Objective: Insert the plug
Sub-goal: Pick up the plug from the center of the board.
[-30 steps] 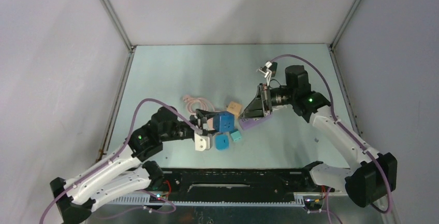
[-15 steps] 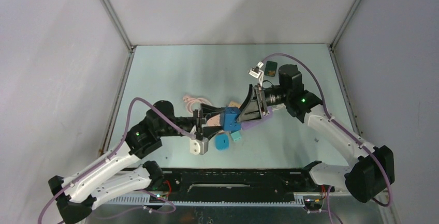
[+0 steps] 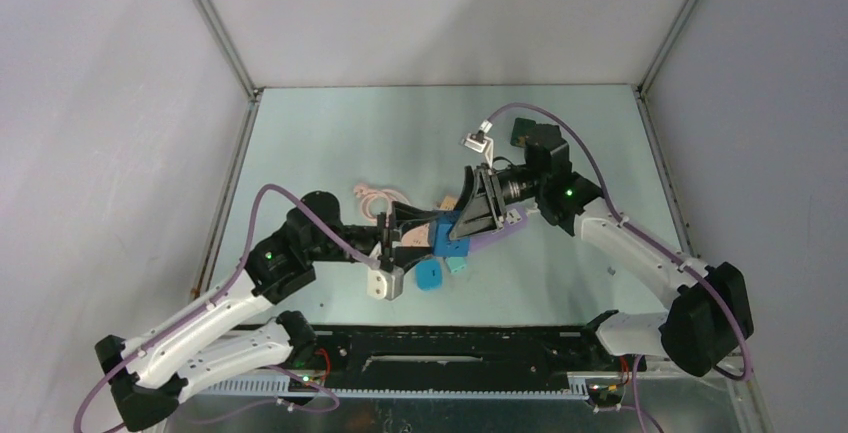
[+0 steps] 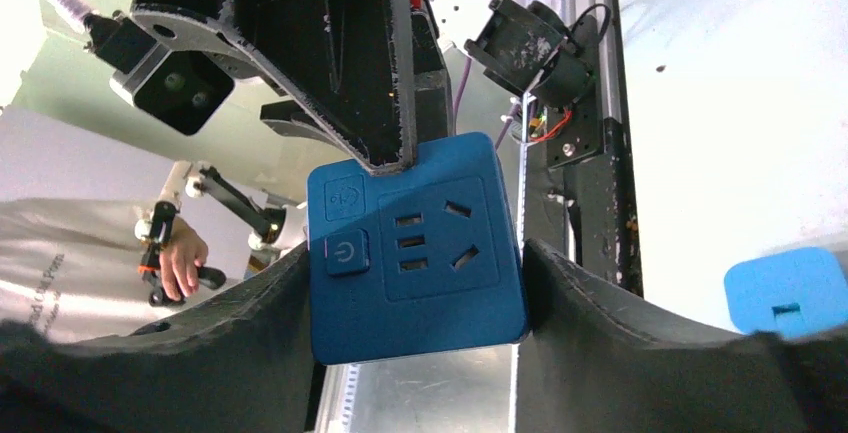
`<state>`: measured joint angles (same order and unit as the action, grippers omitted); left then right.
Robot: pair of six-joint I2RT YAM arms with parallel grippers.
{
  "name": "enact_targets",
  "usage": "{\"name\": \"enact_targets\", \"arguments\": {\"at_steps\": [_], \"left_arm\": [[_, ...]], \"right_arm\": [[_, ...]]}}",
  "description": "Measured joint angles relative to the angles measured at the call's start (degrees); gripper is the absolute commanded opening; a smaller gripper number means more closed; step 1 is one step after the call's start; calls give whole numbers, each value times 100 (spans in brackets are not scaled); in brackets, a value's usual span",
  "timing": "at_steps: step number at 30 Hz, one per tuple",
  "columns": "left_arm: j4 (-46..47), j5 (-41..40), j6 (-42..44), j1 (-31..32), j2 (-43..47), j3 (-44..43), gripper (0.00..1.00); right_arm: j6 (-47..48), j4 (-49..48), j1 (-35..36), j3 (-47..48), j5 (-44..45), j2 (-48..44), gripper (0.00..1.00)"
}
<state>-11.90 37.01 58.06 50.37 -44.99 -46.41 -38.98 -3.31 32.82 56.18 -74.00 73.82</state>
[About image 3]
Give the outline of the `dark blue cube socket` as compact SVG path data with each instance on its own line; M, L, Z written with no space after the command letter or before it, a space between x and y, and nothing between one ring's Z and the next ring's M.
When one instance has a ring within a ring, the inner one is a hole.
M465 258L468 256L470 240L468 238L453 239L451 237L458 218L458 212L450 211L437 218L430 225L428 239L435 257Z

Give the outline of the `purple power strip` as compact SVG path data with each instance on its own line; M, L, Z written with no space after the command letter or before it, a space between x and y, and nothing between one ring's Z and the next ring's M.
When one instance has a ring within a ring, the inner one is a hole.
M469 254L493 246L495 243L520 232L528 225L527 209L517 206L507 211L503 226L495 231L484 232L470 238Z

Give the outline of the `beige cube socket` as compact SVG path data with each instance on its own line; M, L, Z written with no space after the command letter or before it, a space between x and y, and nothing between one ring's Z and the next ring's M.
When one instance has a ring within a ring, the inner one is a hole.
M452 195L446 195L442 198L442 200L437 205L437 209L440 211L454 211L458 205L458 198Z

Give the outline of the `dark green cube socket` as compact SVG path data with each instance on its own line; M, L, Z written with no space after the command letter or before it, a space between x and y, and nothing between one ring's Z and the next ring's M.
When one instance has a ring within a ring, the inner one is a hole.
M528 118L515 118L510 133L510 145L526 148L536 142L535 131L538 123Z

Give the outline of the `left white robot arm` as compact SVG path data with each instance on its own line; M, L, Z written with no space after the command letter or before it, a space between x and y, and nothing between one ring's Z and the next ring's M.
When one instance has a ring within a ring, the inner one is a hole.
M317 337L304 315L284 311L245 337L224 336L243 321L267 312L316 279L320 262L359 262L384 281L385 299L400 293L404 274L431 255L404 247L410 230L442 217L394 202L373 225L345 225L337 197L314 191L296 198L268 184L294 205L270 236L247 240L235 271L164 323L135 338L109 335L95 346L104 378L129 432L170 417L195 394L250 370L286 363L304 369L316 356Z

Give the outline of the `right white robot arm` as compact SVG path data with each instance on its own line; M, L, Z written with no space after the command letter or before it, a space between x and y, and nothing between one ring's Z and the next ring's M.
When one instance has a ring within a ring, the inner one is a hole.
M524 146L524 162L494 166L490 122L463 144L484 161L468 167L452 241L503 230L507 208L532 200L545 221L620 263L666 309L666 314L612 312L595 319L594 336L581 345L585 364L606 371L624 355L661 356L702 377L715 371L754 331L742 273L728 262L711 266L673 248L618 209L599 182L573 169L570 145L559 127L537 124Z

